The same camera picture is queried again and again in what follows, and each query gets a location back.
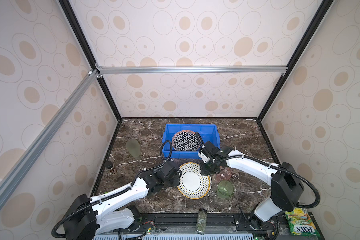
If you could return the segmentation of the yellow rim dotted plate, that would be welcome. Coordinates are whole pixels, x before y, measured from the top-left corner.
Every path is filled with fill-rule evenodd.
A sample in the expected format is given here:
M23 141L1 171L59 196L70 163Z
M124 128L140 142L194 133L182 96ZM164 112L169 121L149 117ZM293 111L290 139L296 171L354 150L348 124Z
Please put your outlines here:
M185 163L180 166L182 175L177 186L180 193L188 199L197 200L205 197L211 190L212 179L201 174L197 163Z

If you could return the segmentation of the black white geometric plate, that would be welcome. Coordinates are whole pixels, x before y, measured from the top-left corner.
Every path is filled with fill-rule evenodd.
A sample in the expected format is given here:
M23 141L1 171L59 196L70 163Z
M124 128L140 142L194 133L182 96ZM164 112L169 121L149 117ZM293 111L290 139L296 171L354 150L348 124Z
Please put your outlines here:
M172 138L173 148L178 152L195 152L200 148L196 134L190 130L182 130Z

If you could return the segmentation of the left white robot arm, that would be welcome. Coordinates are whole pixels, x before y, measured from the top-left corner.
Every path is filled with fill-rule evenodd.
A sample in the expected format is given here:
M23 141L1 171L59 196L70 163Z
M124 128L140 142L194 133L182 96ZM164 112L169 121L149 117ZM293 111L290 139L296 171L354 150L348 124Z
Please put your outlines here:
M177 187L182 171L173 161L139 171L134 180L116 190L88 198L77 197L63 218L52 228L57 239L92 240L115 229L134 228L140 214L127 205L160 190Z

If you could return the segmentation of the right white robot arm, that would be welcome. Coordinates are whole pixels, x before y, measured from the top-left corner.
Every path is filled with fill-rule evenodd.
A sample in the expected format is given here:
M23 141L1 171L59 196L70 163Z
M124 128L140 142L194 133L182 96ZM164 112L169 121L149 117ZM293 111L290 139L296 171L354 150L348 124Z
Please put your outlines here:
M267 163L234 148L218 148L209 141L199 149L199 157L204 162L201 166L204 176L218 174L222 168L228 167L256 177L271 187L271 195L257 204L249 215L243 215L254 228L260 228L280 212L291 212L294 208L312 209L321 201L317 188L298 175L293 166L288 163L281 165ZM303 184L306 184L315 195L315 200L311 204L299 203L304 192Z

